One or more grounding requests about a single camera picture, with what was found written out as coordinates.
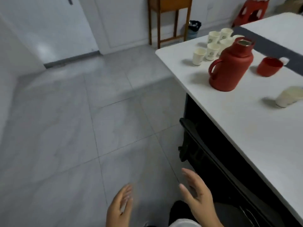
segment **black trash bag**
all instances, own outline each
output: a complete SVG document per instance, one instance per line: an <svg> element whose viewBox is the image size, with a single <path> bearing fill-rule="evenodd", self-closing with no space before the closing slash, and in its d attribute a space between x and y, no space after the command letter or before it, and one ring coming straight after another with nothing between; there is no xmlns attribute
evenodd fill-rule
<svg viewBox="0 0 303 227"><path fill-rule="evenodd" d="M198 32L198 30L200 29L202 23L197 21L197 20L190 20L189 21L189 25L188 28L194 32Z"/></svg>

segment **red cup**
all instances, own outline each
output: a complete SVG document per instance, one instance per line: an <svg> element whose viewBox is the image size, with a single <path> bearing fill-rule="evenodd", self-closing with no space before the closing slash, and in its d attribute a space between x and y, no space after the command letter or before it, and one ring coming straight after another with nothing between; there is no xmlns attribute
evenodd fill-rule
<svg viewBox="0 0 303 227"><path fill-rule="evenodd" d="M257 73L260 76L269 77L274 75L276 72L283 67L282 61L274 57L265 57L257 68Z"/></svg>

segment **thermos lid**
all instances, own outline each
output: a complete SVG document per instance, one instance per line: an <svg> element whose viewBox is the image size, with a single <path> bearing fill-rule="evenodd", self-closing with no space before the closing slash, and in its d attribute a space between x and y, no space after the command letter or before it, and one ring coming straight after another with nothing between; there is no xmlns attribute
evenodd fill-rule
<svg viewBox="0 0 303 227"><path fill-rule="evenodd" d="M243 46L250 46L252 45L251 41L245 40L245 39L241 39L237 41L238 44L243 45Z"/></svg>

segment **white cloth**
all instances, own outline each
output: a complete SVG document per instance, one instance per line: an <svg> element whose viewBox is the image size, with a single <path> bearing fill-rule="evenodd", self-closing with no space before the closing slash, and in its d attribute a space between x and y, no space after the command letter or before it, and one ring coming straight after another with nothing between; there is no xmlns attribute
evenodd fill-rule
<svg viewBox="0 0 303 227"><path fill-rule="evenodd" d="M201 225L190 219L178 219L169 227L201 227Z"/></svg>

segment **red thermos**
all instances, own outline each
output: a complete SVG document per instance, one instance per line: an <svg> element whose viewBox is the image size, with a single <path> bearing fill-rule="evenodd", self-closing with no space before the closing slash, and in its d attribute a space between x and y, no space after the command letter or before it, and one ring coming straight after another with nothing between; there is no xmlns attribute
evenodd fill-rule
<svg viewBox="0 0 303 227"><path fill-rule="evenodd" d="M222 51L219 59L210 65L208 69L210 85L223 92L235 89L254 59L252 55L254 45L255 43L247 38L236 38L230 47Z"/></svg>

